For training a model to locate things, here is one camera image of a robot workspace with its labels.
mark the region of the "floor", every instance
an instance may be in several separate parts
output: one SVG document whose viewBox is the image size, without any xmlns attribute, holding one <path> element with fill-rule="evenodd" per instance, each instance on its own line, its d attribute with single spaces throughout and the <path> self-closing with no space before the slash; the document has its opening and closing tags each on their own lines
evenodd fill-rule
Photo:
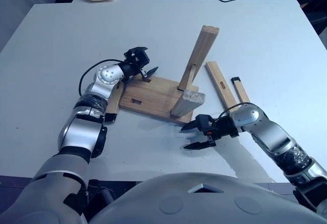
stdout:
<svg viewBox="0 0 327 224">
<path fill-rule="evenodd" d="M 24 187 L 31 181 L 31 178 L 11 177 L 0 175 L 0 213 L 9 208 L 18 198 Z M 114 199 L 119 198 L 125 192 L 133 188 L 138 182 L 100 182 L 101 187 L 110 189 L 114 192 Z M 278 193 L 279 195 L 294 201 L 296 198 L 293 195 L 294 187 L 290 183 L 261 183 L 257 184 L 270 191 Z"/>
</svg>

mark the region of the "rectangular hole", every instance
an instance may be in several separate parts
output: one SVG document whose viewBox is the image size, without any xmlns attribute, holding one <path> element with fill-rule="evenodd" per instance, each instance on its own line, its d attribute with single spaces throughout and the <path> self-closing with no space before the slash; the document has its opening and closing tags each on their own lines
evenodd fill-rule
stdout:
<svg viewBox="0 0 327 224">
<path fill-rule="evenodd" d="M 134 104 L 137 104 L 137 105 L 141 105 L 141 103 L 142 103 L 141 101 L 135 100 L 135 99 L 132 99 L 131 102 Z"/>
<path fill-rule="evenodd" d="M 221 85 L 221 87 L 222 87 L 223 89 L 226 88 L 226 87 L 225 87 L 225 84 L 224 84 L 223 82 L 220 82 L 220 85 Z"/>
<path fill-rule="evenodd" d="M 146 79 L 143 79 L 142 81 L 143 81 L 143 82 L 151 82 L 151 79 L 146 78 Z"/>
</svg>

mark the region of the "white table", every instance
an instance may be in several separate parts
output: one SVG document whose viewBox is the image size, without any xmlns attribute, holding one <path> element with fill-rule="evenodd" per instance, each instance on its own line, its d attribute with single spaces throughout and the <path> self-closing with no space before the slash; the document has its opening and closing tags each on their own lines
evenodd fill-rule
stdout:
<svg viewBox="0 0 327 224">
<path fill-rule="evenodd" d="M 159 66 L 156 75 L 179 81 L 202 25 L 221 29 L 206 60 L 217 61 L 227 80 L 240 76 L 251 101 L 326 168 L 327 52 L 296 3 L 115 1 L 36 5 L 1 52 L 0 175 L 32 177 L 57 152 L 58 133 L 89 66 L 123 60 L 129 48 L 146 46 L 150 67 Z M 204 67 L 194 84 L 206 94 L 194 116 L 217 116 L 223 107 Z M 165 173 L 212 172 L 286 182 L 247 134 L 189 152 L 181 148 L 197 134 L 179 129 L 121 110 L 108 127 L 103 154 L 91 162 L 91 177 L 143 181 Z"/>
</svg>

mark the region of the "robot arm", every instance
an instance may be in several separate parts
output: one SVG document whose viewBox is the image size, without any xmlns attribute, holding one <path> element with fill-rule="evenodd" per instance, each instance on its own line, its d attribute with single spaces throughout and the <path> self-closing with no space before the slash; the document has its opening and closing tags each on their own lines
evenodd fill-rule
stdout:
<svg viewBox="0 0 327 224">
<path fill-rule="evenodd" d="M 195 127 L 208 136 L 208 141 L 193 143 L 186 146 L 186 149 L 203 149 L 215 146 L 215 140 L 222 136 L 235 137 L 241 132 L 250 133 L 296 187 L 295 196 L 298 201 L 317 213 L 326 215 L 327 172 L 278 124 L 270 121 L 258 106 L 243 104 L 236 111 L 218 119 L 198 115 L 195 121 L 185 125 L 182 130 Z"/>
<path fill-rule="evenodd" d="M 80 215 L 88 204 L 90 158 L 102 153 L 107 128 L 103 125 L 107 100 L 120 80 L 149 73 L 146 48 L 125 53 L 119 64 L 98 68 L 94 83 L 76 103 L 58 139 L 59 152 L 48 159 L 17 201 L 2 215 L 0 223 L 81 223 Z"/>
</svg>

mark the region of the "wooden block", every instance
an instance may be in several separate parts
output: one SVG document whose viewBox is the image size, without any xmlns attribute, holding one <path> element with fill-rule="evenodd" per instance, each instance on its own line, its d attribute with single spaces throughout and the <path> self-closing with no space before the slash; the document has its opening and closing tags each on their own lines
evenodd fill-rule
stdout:
<svg viewBox="0 0 327 224">
<path fill-rule="evenodd" d="M 205 94 L 185 89 L 170 114 L 182 117 L 204 103 Z"/>
<path fill-rule="evenodd" d="M 241 79 L 239 77 L 233 77 L 231 79 L 234 88 L 236 90 L 236 93 L 240 99 L 241 102 L 250 102 L 249 97 L 247 96 L 247 93 L 245 92 L 244 86 L 241 82 Z"/>
<path fill-rule="evenodd" d="M 119 106 L 177 124 L 189 123 L 193 111 L 182 117 L 170 114 L 171 109 L 183 94 L 183 91 L 178 90 L 178 84 L 178 82 L 154 76 L 142 80 L 141 75 L 137 75 L 132 78 L 126 88 Z M 191 86 L 190 89 L 196 92 L 199 90 L 195 86 Z"/>
<path fill-rule="evenodd" d="M 192 66 L 195 65 L 194 74 L 192 81 L 195 76 L 198 74 L 200 67 L 202 66 L 204 59 L 206 58 L 211 46 L 213 45 L 219 28 L 213 26 L 203 26 L 200 32 L 200 35 L 195 43 L 192 54 L 190 56 L 189 62 L 186 66 L 183 77 L 178 86 L 179 90 L 185 90 L 188 84 L 189 76 L 191 73 Z"/>
<path fill-rule="evenodd" d="M 118 114 L 119 112 L 119 101 L 123 95 L 125 85 L 122 82 L 117 83 L 113 88 L 110 98 L 108 100 L 108 106 L 106 113 Z"/>
<path fill-rule="evenodd" d="M 217 63 L 215 61 L 207 62 L 206 67 L 215 83 L 216 89 L 217 89 L 221 99 L 223 100 L 225 108 L 227 109 L 233 105 L 236 105 L 237 102 L 236 102 L 233 94 L 231 93 L 231 91 L 227 85 L 227 82 L 226 82 L 223 74 L 221 73 Z"/>
</svg>

